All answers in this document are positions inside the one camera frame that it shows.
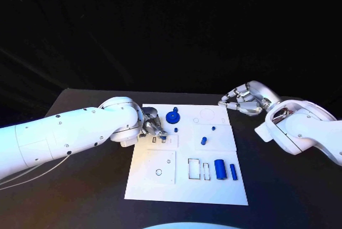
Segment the white board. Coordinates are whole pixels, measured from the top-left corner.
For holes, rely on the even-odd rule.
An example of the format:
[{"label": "white board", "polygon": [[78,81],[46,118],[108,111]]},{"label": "white board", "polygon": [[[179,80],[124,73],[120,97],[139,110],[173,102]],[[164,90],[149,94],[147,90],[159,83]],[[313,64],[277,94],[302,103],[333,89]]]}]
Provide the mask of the white board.
[{"label": "white board", "polygon": [[[219,106],[143,106],[157,109],[163,129],[170,136],[166,143],[159,138],[153,141],[152,135],[139,139],[124,199],[248,205],[227,110]],[[177,107],[180,115],[177,124],[166,122],[166,114],[173,107]],[[201,144],[202,137],[208,138],[205,145]],[[175,159],[167,163],[172,153]],[[189,179],[189,159],[199,159],[199,179]],[[216,179],[216,159],[225,161],[225,180]],[[209,164],[211,180],[205,180],[208,169],[203,169],[203,163]],[[235,165],[237,181],[232,180],[229,164]]]}]

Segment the robotic hand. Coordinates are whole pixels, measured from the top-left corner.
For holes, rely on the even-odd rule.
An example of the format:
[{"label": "robotic hand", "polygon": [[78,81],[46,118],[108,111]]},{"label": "robotic hand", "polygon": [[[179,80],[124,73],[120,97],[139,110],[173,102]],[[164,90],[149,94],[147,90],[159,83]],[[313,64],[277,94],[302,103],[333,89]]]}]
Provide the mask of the robotic hand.
[{"label": "robotic hand", "polygon": [[[237,103],[227,102],[231,97],[237,97]],[[316,104],[283,101],[264,84],[251,81],[222,97],[218,105],[248,116],[258,115],[266,109],[266,122],[255,128],[263,140],[274,139],[293,155],[315,146],[342,166],[342,121]]]},{"label": "robotic hand", "polygon": [[29,167],[84,151],[110,138],[123,147],[137,135],[166,140],[157,110],[140,108],[127,97],[108,99],[98,108],[61,113],[0,129],[0,179]]}]

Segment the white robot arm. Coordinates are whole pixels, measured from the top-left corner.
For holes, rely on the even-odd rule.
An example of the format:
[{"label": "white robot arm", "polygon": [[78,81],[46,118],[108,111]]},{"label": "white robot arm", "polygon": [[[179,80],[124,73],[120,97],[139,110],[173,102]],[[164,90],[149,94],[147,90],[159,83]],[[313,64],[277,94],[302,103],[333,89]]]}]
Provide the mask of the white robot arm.
[{"label": "white robot arm", "polygon": [[0,129],[0,179],[50,160],[100,145],[108,138],[127,147],[137,135],[166,139],[157,110],[127,97]]},{"label": "white robot arm", "polygon": [[[237,103],[227,102],[237,96]],[[266,142],[274,141],[286,152],[296,155],[315,146],[342,166],[342,121],[307,101],[283,101],[273,90],[251,81],[235,88],[221,99],[219,106],[258,115],[267,111],[266,122],[255,132]]]}]

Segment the blue object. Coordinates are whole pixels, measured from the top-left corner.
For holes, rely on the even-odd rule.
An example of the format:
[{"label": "blue object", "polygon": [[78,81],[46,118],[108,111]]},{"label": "blue object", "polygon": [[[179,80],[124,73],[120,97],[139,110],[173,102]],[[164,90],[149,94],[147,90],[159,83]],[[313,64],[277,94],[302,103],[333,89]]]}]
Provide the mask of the blue object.
[{"label": "blue object", "polygon": [[234,164],[229,165],[229,170],[231,170],[232,180],[237,181],[237,172],[235,172]]},{"label": "blue object", "polygon": [[201,144],[205,145],[206,137],[202,138]]},{"label": "blue object", "polygon": [[170,124],[176,124],[180,120],[180,115],[177,113],[177,107],[173,108],[173,111],[166,114],[166,121]]},{"label": "blue object", "polygon": [[225,180],[227,179],[225,162],[222,159],[218,159],[214,161],[214,163],[215,163],[216,179]]}]

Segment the white cable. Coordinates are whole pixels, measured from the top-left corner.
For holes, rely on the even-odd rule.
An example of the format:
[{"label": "white cable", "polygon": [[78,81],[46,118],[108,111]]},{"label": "white cable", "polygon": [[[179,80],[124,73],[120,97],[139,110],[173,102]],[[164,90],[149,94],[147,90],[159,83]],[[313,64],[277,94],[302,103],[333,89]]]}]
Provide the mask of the white cable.
[{"label": "white cable", "polygon": [[32,167],[26,172],[23,172],[20,175],[17,175],[16,177],[13,177],[12,179],[9,179],[7,181],[1,182],[0,185],[6,184],[7,182],[13,181],[16,178],[19,178],[20,176],[26,175],[30,171],[33,171],[40,165],[36,165],[35,167]]},{"label": "white cable", "polygon": [[40,176],[43,176],[46,173],[49,173],[49,172],[63,163],[63,161],[68,159],[68,157],[69,157],[69,155],[65,157],[65,159],[61,161],[61,163],[59,163],[49,171],[46,171],[42,175],[36,176],[36,177],[32,178],[30,180],[22,182],[22,183],[19,183],[19,184],[16,184],[16,185],[13,185],[13,186],[17,186],[17,185],[20,185],[20,184],[23,184],[23,183],[27,183],[29,181],[38,179]]}]

